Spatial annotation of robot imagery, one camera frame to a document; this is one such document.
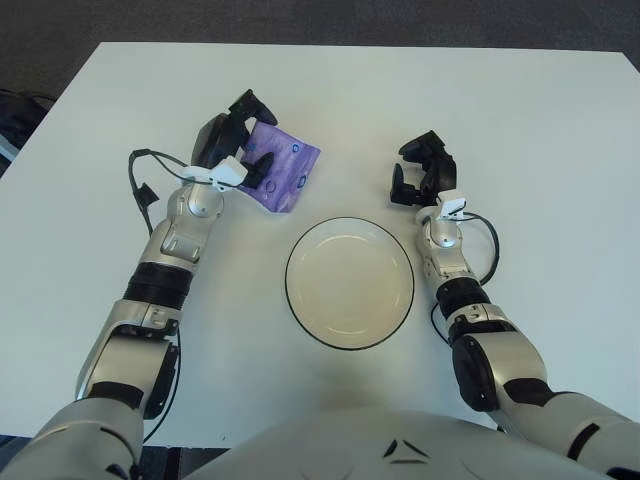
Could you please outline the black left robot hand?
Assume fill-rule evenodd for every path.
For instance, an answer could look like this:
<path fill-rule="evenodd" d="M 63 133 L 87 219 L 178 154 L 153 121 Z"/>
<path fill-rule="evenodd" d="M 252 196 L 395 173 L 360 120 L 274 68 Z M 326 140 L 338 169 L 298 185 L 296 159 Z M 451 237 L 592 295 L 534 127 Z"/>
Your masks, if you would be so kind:
<path fill-rule="evenodd" d="M 267 177 L 274 154 L 267 152 L 254 163 L 236 159 L 249 141 L 246 122 L 276 126 L 277 119 L 251 89 L 243 93 L 229 108 L 207 122 L 199 131 L 194 145 L 191 166 L 199 182 L 211 184 L 219 191 L 238 186 L 257 189 Z"/>

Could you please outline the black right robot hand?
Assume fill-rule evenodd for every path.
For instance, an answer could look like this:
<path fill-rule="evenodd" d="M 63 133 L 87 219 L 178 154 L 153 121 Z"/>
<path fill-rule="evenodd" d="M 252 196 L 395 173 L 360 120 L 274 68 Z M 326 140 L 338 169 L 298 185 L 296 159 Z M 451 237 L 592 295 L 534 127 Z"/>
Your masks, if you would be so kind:
<path fill-rule="evenodd" d="M 457 185 L 457 168 L 445 143 L 433 131 L 407 142 L 398 151 L 405 162 L 419 164 L 424 176 L 418 187 L 404 181 L 399 163 L 394 165 L 390 201 L 406 206 L 435 206 L 440 192 L 453 190 Z"/>

